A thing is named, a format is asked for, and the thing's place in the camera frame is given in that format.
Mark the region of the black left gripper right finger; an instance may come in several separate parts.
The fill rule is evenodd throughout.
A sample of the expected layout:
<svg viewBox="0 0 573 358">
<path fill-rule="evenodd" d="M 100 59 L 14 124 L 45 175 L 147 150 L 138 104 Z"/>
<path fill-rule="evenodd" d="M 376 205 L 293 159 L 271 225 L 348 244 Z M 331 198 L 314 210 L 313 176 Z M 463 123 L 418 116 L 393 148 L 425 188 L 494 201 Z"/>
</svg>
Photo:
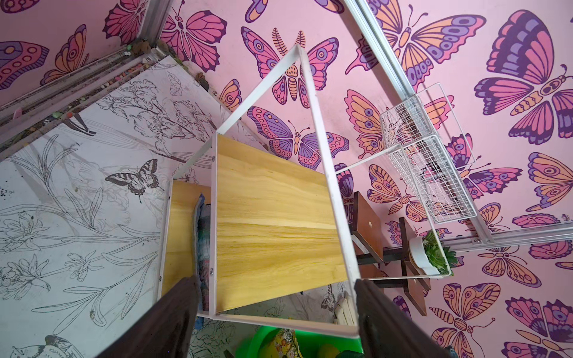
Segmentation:
<svg viewBox="0 0 573 358">
<path fill-rule="evenodd" d="M 355 293 L 365 357 L 450 356 L 370 280 L 357 280 Z"/>
</svg>

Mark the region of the white frame wooden shelf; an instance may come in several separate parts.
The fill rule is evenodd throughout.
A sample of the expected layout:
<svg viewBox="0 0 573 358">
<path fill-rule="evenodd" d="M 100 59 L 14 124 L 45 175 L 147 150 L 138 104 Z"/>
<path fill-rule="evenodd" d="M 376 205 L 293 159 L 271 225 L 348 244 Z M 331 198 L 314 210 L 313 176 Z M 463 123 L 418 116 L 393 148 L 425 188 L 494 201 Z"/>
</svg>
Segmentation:
<svg viewBox="0 0 573 358">
<path fill-rule="evenodd" d="M 227 137 L 248 109 L 295 63 L 309 83 L 323 170 L 315 172 Z M 271 298 L 360 279 L 307 52 L 295 46 L 195 153 L 212 152 L 207 305 L 200 317 L 355 338 L 358 324 L 237 315 Z"/>
</svg>

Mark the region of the green plastic mesh basket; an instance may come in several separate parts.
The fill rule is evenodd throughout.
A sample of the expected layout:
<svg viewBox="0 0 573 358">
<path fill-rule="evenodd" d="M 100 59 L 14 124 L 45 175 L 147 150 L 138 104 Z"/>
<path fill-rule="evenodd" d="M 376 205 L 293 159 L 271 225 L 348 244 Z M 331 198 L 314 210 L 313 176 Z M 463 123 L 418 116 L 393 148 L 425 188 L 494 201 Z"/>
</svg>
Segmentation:
<svg viewBox="0 0 573 358">
<path fill-rule="evenodd" d="M 279 328 L 263 326 L 253 335 L 240 343 L 235 357 L 258 357 L 258 351 L 264 343 L 271 340 Z M 359 339 L 295 331 L 303 357 L 338 357 L 348 352 L 351 357 L 362 357 L 363 348 Z"/>
</svg>

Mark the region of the floral bag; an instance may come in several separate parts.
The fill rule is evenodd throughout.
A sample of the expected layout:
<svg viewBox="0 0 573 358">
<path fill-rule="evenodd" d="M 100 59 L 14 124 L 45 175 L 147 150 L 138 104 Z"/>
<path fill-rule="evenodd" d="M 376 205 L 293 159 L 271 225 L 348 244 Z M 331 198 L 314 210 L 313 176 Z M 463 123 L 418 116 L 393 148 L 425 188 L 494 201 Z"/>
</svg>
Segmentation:
<svg viewBox="0 0 573 358">
<path fill-rule="evenodd" d="M 195 267 L 199 278 L 201 301 L 199 311 L 209 309 L 210 277 L 210 204 L 203 194 L 198 197 L 194 214 L 193 243 L 195 246 Z"/>
</svg>

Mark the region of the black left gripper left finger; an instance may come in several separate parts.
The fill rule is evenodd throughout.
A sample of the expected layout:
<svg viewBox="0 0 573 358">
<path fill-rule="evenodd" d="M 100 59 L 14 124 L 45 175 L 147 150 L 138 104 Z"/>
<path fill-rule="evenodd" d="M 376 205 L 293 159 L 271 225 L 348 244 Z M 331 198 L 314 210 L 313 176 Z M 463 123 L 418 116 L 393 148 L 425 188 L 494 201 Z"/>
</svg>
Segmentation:
<svg viewBox="0 0 573 358">
<path fill-rule="evenodd" d="M 184 277 L 100 357 L 186 357 L 198 313 L 198 277 Z"/>
</svg>

